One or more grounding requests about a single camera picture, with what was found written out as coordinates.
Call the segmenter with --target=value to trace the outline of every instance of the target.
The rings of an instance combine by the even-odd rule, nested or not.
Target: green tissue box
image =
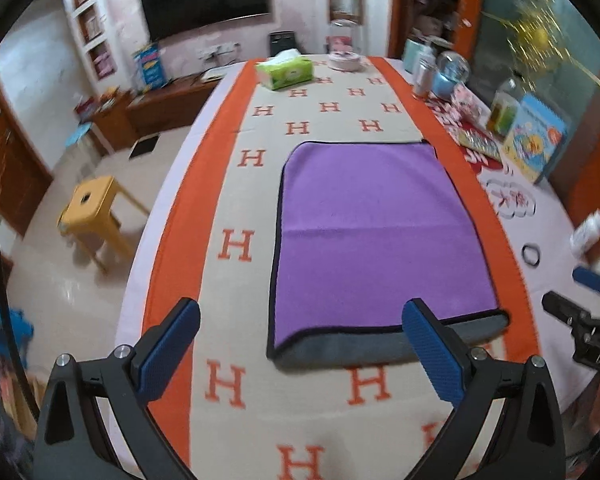
[[[256,71],[260,83],[270,90],[313,79],[313,63],[301,56],[276,63],[258,63]]]

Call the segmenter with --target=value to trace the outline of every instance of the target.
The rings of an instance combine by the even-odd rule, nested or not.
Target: gold decoration
[[[513,34],[508,44],[515,59],[515,68],[534,88],[534,80],[556,70],[565,60],[579,68],[600,87],[600,79],[571,56],[564,46],[564,35],[553,12],[554,0],[518,0],[520,17],[504,20],[488,12],[486,17],[497,20]]]

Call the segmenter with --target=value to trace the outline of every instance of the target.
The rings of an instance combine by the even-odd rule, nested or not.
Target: pink wall
[[[179,77],[209,68],[198,59],[198,50],[221,43],[240,43],[242,60],[266,57],[268,34],[276,30],[294,30],[307,52],[321,52],[324,40],[315,33],[316,0],[272,0],[269,16],[243,18],[234,22],[209,25],[183,32],[160,42],[167,74]],[[108,0],[109,14],[116,24],[120,44],[129,67],[135,71],[132,54],[148,42],[148,32],[140,0]],[[222,56],[230,61],[231,54]]]

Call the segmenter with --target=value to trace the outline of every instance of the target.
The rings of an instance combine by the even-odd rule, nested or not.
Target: table
[[[461,151],[412,99],[400,61],[369,58],[362,73],[346,74],[328,69],[325,56],[311,59],[315,81],[281,92],[256,87],[253,63],[227,74],[174,161],[128,281],[116,344],[134,343],[179,295],[199,298],[193,352],[150,408],[205,480],[291,480],[307,470],[312,478],[403,478],[450,412],[419,363],[285,374],[266,359],[279,178],[288,154],[309,137],[405,142],[424,135],[490,240],[484,255],[512,316],[490,353],[524,360],[541,352],[563,410],[593,377],[572,362],[569,330],[540,302],[554,289],[600,315],[600,298],[571,280],[578,264],[568,248],[572,225],[548,183],[532,186],[506,159],[493,165]],[[366,104],[356,100],[366,96]],[[522,261],[525,243],[542,249],[536,269]],[[494,406],[491,429],[500,403]],[[489,436],[478,439],[467,471]]]

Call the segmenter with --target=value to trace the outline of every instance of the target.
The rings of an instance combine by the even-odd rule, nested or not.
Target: electrical outlet
[[[197,51],[198,59],[207,59],[211,54],[218,54],[222,56],[223,54],[230,54],[235,50],[235,43],[222,43],[218,45],[207,46],[204,48],[200,48]]]

